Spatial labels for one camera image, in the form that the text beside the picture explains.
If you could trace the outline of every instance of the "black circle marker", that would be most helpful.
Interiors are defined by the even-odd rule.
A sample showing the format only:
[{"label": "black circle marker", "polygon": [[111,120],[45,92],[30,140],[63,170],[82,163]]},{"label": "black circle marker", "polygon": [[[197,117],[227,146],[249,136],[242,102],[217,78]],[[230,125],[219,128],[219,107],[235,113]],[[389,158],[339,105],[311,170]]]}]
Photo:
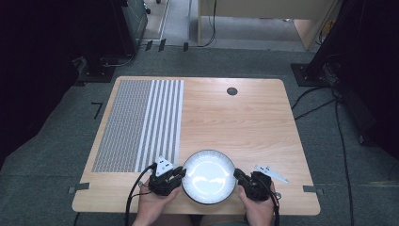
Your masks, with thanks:
[{"label": "black circle marker", "polygon": [[238,90],[236,88],[228,88],[227,93],[229,93],[231,96],[234,96],[238,93]]}]

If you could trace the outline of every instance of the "striped mat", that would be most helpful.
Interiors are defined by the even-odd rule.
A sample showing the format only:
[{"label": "striped mat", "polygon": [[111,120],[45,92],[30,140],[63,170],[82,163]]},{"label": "striped mat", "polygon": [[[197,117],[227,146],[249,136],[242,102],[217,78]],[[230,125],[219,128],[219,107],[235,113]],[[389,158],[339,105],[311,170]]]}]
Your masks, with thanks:
[{"label": "striped mat", "polygon": [[179,161],[183,80],[121,80],[93,172],[141,172]]}]

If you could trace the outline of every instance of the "hand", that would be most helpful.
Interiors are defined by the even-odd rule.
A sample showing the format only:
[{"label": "hand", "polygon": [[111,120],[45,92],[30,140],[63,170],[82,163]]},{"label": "hand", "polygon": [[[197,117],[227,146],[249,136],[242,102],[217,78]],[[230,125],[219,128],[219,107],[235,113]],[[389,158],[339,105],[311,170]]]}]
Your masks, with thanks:
[{"label": "hand", "polygon": [[[271,191],[275,192],[274,183],[270,186]],[[247,197],[246,191],[242,186],[238,186],[238,197],[246,208],[247,219],[250,226],[268,226],[272,223],[274,204],[271,196],[268,200],[263,202],[255,202]]]},{"label": "hand", "polygon": [[[148,193],[149,180],[140,188],[140,194]],[[182,187],[176,187],[168,196],[157,196],[153,193],[141,195],[138,199],[138,210],[133,226],[149,226],[161,215],[165,206],[174,200],[182,191]]]}]

